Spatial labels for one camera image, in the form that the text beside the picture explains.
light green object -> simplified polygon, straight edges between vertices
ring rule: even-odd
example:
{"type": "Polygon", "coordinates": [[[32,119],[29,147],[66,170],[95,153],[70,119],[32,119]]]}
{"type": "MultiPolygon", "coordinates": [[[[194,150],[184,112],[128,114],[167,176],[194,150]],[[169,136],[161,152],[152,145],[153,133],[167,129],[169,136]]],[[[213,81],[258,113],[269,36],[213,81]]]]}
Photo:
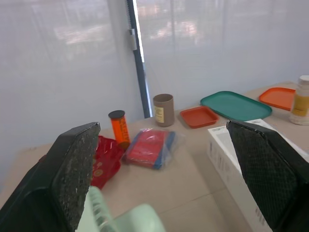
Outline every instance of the light green object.
{"type": "Polygon", "coordinates": [[[84,211],[76,232],[166,232],[155,210],[141,204],[113,219],[97,187],[86,195],[84,211]]]}
{"type": "Polygon", "coordinates": [[[272,112],[268,105],[231,91],[207,96],[201,100],[201,105],[208,106],[226,118],[239,121],[262,119],[270,116],[272,112]]]}

table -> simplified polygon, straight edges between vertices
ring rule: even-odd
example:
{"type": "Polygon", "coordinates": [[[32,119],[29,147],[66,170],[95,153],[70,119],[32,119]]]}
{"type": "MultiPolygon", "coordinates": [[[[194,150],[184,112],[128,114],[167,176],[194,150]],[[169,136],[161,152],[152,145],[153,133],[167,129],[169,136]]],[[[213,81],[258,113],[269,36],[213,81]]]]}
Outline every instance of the table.
{"type": "MultiPolygon", "coordinates": [[[[292,82],[275,86],[295,88],[292,82]]],[[[255,89],[245,95],[257,99],[268,88],[255,89]]],[[[309,134],[309,127],[290,123],[288,115],[287,111],[273,108],[272,115],[264,120],[308,151],[308,137],[305,135],[309,134]]],[[[207,129],[224,125],[226,121],[220,117],[215,125],[190,129],[176,112],[175,124],[168,129],[182,133],[185,142],[177,150],[173,161],[160,171],[123,165],[102,190],[111,214],[117,216],[136,205],[149,203],[168,232],[250,232],[249,225],[206,154],[207,129]]],[[[130,123],[130,137],[133,138],[143,128],[158,126],[153,118],[130,123]]],[[[102,130],[100,134],[113,137],[112,129],[102,130]]],[[[0,194],[0,207],[51,145],[24,149],[17,155],[0,194]]]]}

small orange tray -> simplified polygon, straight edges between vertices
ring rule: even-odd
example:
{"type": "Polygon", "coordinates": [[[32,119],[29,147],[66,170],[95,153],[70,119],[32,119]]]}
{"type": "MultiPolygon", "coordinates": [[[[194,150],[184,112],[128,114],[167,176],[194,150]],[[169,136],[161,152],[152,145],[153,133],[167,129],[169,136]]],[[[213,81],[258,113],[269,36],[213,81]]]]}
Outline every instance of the small orange tray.
{"type": "Polygon", "coordinates": [[[186,124],[193,129],[215,124],[219,119],[216,113],[206,106],[183,110],[180,115],[186,124]]]}
{"type": "Polygon", "coordinates": [[[290,88],[270,88],[261,94],[260,102],[290,111],[295,95],[295,89],[290,88]]]}

white bottle cap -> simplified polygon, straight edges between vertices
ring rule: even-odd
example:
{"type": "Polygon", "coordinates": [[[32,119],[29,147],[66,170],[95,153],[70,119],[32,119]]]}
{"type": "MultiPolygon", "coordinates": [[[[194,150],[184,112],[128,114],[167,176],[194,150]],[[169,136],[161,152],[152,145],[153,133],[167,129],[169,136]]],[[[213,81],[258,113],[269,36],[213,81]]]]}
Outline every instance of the white bottle cap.
{"type": "Polygon", "coordinates": [[[300,76],[298,83],[304,86],[309,85],[309,75],[300,76]]]}

plastic bag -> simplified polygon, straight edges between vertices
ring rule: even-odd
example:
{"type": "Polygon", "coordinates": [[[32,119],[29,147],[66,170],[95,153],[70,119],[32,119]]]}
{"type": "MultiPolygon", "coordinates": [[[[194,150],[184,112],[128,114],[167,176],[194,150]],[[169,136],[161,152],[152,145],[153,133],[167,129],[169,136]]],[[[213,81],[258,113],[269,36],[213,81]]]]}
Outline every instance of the plastic bag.
{"type": "Polygon", "coordinates": [[[124,150],[116,140],[99,135],[92,166],[91,185],[99,189],[103,188],[106,182],[119,171],[123,154],[124,150]]]}
{"type": "Polygon", "coordinates": [[[180,136],[174,131],[142,129],[124,155],[127,163],[161,169],[171,159],[180,136]]]}

